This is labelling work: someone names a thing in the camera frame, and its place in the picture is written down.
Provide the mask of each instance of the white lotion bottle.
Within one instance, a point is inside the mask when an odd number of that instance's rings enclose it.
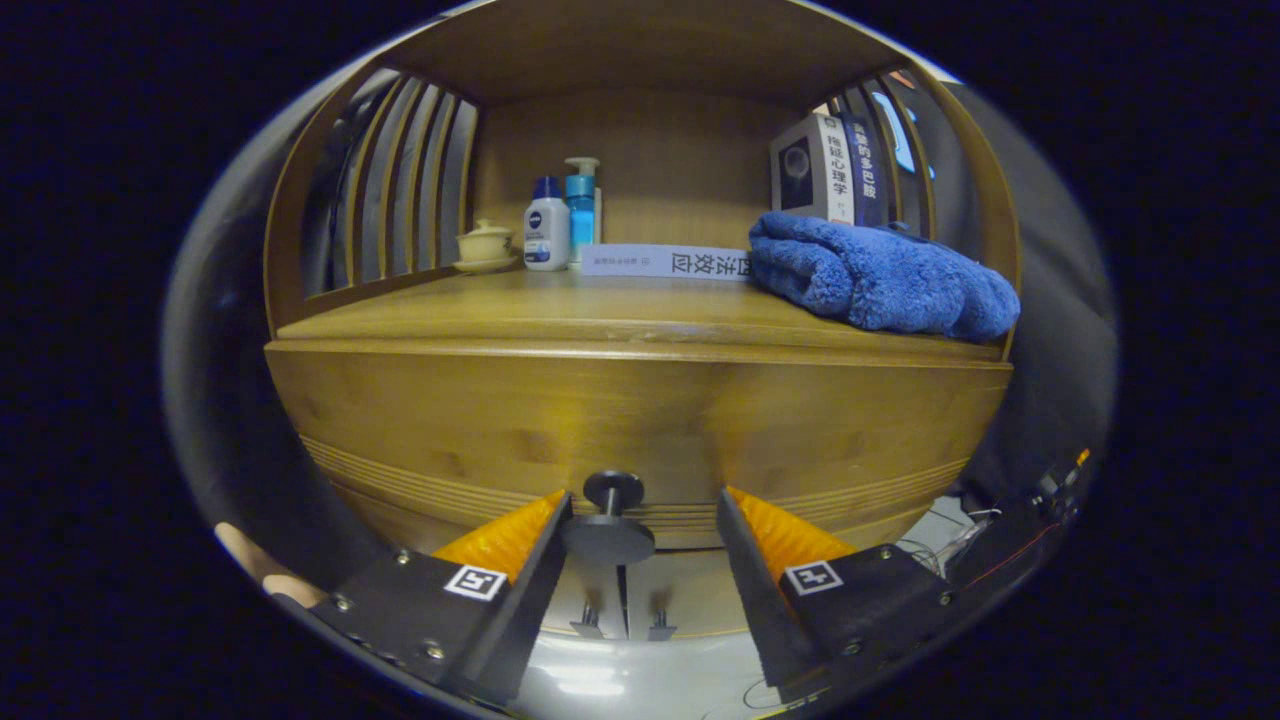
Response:
[[[525,266],[563,270],[568,266],[568,205],[561,199],[559,179],[538,178],[534,201],[525,210]]]

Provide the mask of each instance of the book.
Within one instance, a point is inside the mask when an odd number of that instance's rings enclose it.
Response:
[[[873,126],[867,118],[854,113],[841,113],[849,156],[854,161],[854,223],[883,225],[888,222],[888,187],[884,179],[884,159],[876,141]]]
[[[608,243],[582,246],[584,275],[632,275],[748,282],[745,250],[692,245]]]
[[[852,165],[842,120],[806,117],[769,143],[773,210],[854,224]]]

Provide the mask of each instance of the bolt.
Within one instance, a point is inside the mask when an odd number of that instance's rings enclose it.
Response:
[[[435,641],[425,641],[422,643],[422,653],[435,661],[444,660],[444,648]]]

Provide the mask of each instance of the folded towel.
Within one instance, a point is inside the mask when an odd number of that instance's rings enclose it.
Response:
[[[847,320],[863,329],[986,342],[1007,332],[1021,313],[1018,293],[1000,273],[892,229],[765,213],[750,241],[755,279],[824,316],[842,314],[844,305],[832,297],[846,287],[831,266],[831,255],[837,256],[851,287]]]
[[[764,287],[815,315],[849,314],[854,282],[845,263],[827,249],[753,236],[751,272]]]

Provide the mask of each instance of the pump dispenser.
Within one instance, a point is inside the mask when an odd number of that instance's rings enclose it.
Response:
[[[566,158],[564,163],[577,168],[577,174],[564,178],[564,197],[568,205],[570,224],[570,265],[582,263],[582,246],[599,242],[600,218],[598,199],[600,188],[595,187],[595,168],[600,161],[595,158]]]

